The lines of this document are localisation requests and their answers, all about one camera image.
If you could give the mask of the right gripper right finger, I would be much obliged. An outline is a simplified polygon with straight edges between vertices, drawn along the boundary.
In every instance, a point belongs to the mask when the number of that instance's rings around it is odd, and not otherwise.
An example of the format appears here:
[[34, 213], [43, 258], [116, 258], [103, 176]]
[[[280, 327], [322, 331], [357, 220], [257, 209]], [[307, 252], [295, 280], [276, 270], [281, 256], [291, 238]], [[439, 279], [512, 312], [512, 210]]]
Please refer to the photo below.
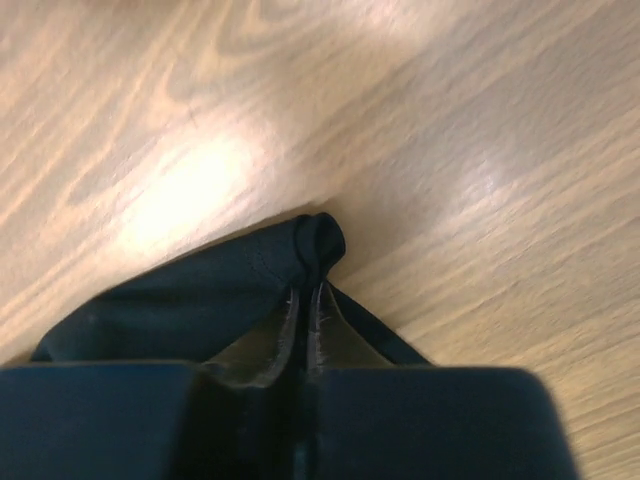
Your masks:
[[328, 284], [309, 312], [314, 479], [575, 479], [549, 392], [517, 368], [407, 363], [375, 349]]

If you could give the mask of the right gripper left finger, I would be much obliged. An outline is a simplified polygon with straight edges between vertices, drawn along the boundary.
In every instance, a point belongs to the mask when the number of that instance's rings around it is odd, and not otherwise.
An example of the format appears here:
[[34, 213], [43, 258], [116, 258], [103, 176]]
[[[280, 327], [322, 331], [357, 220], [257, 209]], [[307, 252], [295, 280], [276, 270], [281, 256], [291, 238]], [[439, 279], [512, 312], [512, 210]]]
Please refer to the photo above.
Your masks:
[[299, 302], [210, 360], [33, 362], [1, 373], [5, 479], [299, 479]]

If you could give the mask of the black t-shirt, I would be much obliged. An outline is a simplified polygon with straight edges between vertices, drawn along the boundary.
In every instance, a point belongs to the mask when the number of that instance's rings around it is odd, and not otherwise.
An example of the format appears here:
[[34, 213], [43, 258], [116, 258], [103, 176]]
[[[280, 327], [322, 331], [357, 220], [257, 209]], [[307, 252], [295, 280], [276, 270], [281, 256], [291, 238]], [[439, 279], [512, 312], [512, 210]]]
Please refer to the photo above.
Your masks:
[[328, 213], [255, 230], [95, 296], [52, 327], [30, 359], [204, 363], [291, 298], [305, 323], [314, 291], [345, 252]]

